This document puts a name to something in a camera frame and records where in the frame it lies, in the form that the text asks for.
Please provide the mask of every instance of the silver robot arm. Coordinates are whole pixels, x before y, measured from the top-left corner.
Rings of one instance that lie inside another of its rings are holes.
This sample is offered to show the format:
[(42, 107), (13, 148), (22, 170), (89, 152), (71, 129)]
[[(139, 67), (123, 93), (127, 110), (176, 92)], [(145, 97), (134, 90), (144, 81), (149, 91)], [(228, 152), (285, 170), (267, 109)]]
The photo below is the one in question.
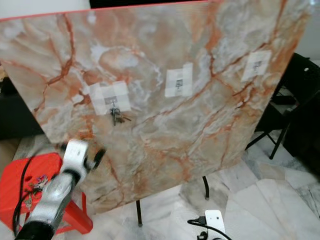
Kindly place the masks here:
[(101, 149), (94, 161), (87, 161), (88, 143), (71, 139), (65, 148), (59, 175), (43, 189), (40, 202), (25, 222), (16, 240), (50, 240), (57, 231), (75, 186), (81, 183), (89, 171), (100, 164), (106, 153)]

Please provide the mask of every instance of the marble pattern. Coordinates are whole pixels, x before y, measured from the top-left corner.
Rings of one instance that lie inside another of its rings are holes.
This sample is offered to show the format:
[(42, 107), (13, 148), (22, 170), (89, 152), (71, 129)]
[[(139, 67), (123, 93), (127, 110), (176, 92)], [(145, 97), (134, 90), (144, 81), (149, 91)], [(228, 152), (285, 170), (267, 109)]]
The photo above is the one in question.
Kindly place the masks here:
[[(105, 212), (236, 164), (309, 14), (309, 0), (226, 0), (6, 19), (0, 61), (52, 143), (108, 148), (81, 186)], [(244, 77), (262, 52), (265, 72)], [(168, 70), (188, 92), (166, 97)], [(113, 126), (118, 83), (131, 121)]]

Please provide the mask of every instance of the red stool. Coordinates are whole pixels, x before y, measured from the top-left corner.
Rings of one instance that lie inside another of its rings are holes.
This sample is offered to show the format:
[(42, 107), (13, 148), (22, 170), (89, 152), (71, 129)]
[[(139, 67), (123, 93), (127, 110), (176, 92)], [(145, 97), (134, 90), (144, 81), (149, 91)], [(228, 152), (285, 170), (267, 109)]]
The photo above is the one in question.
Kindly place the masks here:
[[(13, 229), (12, 218), (19, 201), (21, 174), (27, 161), (28, 158), (11, 162), (5, 167), (0, 180), (0, 220), (11, 230)], [(46, 175), (50, 181), (53, 175), (59, 173), (61, 165), (62, 160), (57, 153), (35, 156), (26, 170), (23, 189), (30, 191), (31, 187), (29, 184), (37, 183), (37, 178), (43, 175)], [(30, 209), (26, 207), (25, 203), (22, 203), (21, 214), (26, 213), (25, 220), (27, 220), (30, 212), (40, 201), (41, 194), (37, 193), (35, 196), (32, 196), (32, 206)], [(71, 201), (65, 209), (62, 220), (67, 222), (69, 226), (59, 228), (56, 234), (70, 230), (78, 230), (82, 234), (87, 234), (92, 230), (93, 222), (87, 215), (86, 195), (84, 193), (82, 193), (82, 210), (74, 201)]]

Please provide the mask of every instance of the chair leg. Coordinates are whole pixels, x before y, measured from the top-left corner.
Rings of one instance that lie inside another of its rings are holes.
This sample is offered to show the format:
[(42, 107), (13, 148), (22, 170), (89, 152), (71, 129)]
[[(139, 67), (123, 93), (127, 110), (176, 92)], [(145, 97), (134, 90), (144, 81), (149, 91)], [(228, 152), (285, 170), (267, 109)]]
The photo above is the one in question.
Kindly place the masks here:
[(271, 159), (271, 160), (274, 159), (274, 156), (275, 156), (275, 154), (276, 154), (276, 151), (278, 150), (278, 148), (279, 148), (279, 146), (280, 146), (280, 143), (281, 143), (282, 139), (284, 138), (284, 136), (285, 136), (285, 134), (286, 134), (287, 129), (288, 129), (288, 126), (285, 127), (284, 129), (282, 129), (282, 131), (281, 131), (281, 133), (280, 133), (280, 136), (279, 136), (278, 140), (277, 140), (276, 143), (275, 143), (274, 149), (273, 149), (273, 151), (272, 151), (269, 159)]
[(142, 227), (140, 200), (135, 201), (135, 204), (136, 204), (136, 213), (137, 213), (137, 215), (138, 215), (138, 226), (139, 226), (139, 227)]
[(270, 131), (265, 131), (263, 132), (260, 136), (258, 136), (256, 139), (253, 139), (251, 142), (249, 142), (249, 144), (246, 146), (245, 150), (247, 150), (248, 148), (250, 148), (253, 144), (255, 144), (256, 142), (258, 142), (259, 140), (261, 140), (262, 138), (264, 138), (265, 136), (267, 136), (270, 133)]
[(273, 142), (274, 145), (277, 144), (276, 141), (275, 141), (269, 134), (267, 134), (267, 136), (268, 136), (268, 138), (271, 140), (271, 142)]
[(205, 200), (209, 200), (209, 185), (206, 176), (202, 177), (205, 187)]

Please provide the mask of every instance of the white tape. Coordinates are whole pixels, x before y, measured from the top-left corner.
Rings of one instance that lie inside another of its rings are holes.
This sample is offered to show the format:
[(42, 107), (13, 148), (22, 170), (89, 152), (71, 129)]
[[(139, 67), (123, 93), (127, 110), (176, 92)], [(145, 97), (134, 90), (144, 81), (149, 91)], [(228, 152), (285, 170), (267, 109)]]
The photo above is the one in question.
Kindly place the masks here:
[(105, 115), (113, 107), (121, 112), (131, 111), (128, 88), (125, 81), (114, 82), (110, 86), (95, 83), (89, 86), (90, 98), (95, 114)]
[(270, 57), (270, 50), (250, 53), (242, 75), (241, 82), (245, 82), (250, 78), (265, 74), (269, 65)]
[(168, 69), (164, 95), (166, 98), (192, 95), (193, 64), (186, 63), (183, 68)]
[(94, 107), (95, 114), (105, 115), (107, 114), (107, 107), (104, 96), (101, 91), (100, 83), (95, 83), (89, 86), (89, 96), (91, 98), (92, 105)]

